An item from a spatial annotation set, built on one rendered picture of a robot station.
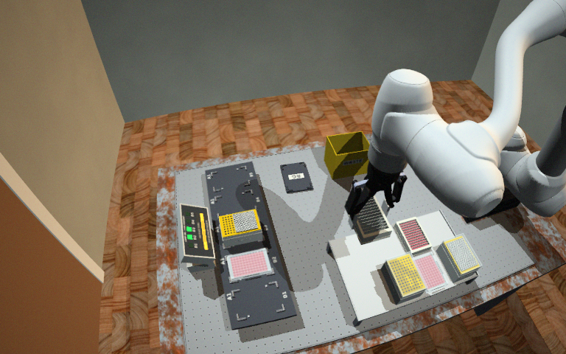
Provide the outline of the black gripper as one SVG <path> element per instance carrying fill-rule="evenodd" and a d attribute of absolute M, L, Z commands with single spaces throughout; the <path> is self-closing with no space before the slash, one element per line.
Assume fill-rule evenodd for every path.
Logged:
<path fill-rule="evenodd" d="M 398 173 L 384 173 L 368 162 L 367 175 L 364 180 L 352 182 L 352 190 L 346 201 L 345 208 L 349 215 L 349 225 L 355 228 L 360 210 L 365 206 L 370 197 L 383 191 L 385 199 L 382 203 L 382 210 L 387 217 L 390 208 L 394 207 L 394 202 L 398 203 L 401 198 L 402 189 L 407 176 L 403 171 Z M 391 184 L 394 183 L 393 192 Z M 391 193 L 392 192 L 392 193 Z M 393 197 L 392 197 L 393 196 Z"/>

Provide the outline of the dark grey rectangular pad with rg label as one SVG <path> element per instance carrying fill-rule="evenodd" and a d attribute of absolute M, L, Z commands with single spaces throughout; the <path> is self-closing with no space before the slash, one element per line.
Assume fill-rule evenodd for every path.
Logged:
<path fill-rule="evenodd" d="M 305 162 L 280 165 L 287 193 L 313 190 Z"/>

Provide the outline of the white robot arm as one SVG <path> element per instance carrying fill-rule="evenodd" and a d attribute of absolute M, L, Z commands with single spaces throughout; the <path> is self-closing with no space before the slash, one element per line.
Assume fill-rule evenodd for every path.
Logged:
<path fill-rule="evenodd" d="M 566 37 L 566 0 L 533 0 L 505 29 L 495 52 L 492 112 L 480 123 L 448 125 L 432 105 L 426 76 L 389 73 L 374 104 L 370 163 L 384 173 L 409 164 L 440 202 L 465 218 L 492 211 L 507 189 L 535 214 L 556 214 L 566 205 L 566 106 L 541 151 L 530 153 L 518 123 L 525 51 L 557 35 Z"/>

